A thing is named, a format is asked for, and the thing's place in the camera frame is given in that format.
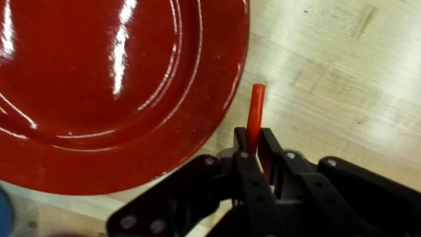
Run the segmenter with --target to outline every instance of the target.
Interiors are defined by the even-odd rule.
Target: red plastic stick
[[[264,90],[266,90],[264,85],[253,86],[249,122],[247,122],[247,140],[249,140],[250,153],[255,153],[259,143]]]

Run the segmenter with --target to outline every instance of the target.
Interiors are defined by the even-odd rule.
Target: red plate
[[[175,169],[225,115],[247,0],[0,0],[0,180],[58,194]]]

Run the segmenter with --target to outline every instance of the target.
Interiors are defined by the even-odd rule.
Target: wood grain
[[[242,84],[199,153],[230,147],[253,84],[264,84],[263,124],[286,148],[313,163],[338,156],[421,192],[420,11],[418,0],[251,0]],[[80,198],[3,185],[17,211],[16,237],[104,236],[109,214],[150,186]]]

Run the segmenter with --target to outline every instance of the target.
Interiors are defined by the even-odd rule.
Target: clamp jaw
[[[421,194],[337,157],[307,161],[262,128],[234,130],[228,157],[200,156],[113,214],[109,237],[186,236],[220,202],[208,236],[421,236]]]

